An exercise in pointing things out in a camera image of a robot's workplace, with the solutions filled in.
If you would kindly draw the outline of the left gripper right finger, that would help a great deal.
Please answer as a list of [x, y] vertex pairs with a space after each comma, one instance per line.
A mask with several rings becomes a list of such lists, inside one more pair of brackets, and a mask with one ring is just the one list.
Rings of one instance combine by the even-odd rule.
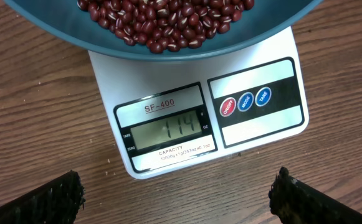
[[269, 191], [269, 207], [284, 224], [362, 224], [362, 214], [289, 175], [281, 167]]

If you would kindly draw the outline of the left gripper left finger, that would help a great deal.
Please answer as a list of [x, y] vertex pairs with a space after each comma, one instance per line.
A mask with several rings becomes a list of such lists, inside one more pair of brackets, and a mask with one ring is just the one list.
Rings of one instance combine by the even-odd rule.
[[79, 174], [71, 170], [1, 206], [0, 224], [73, 224], [84, 193]]

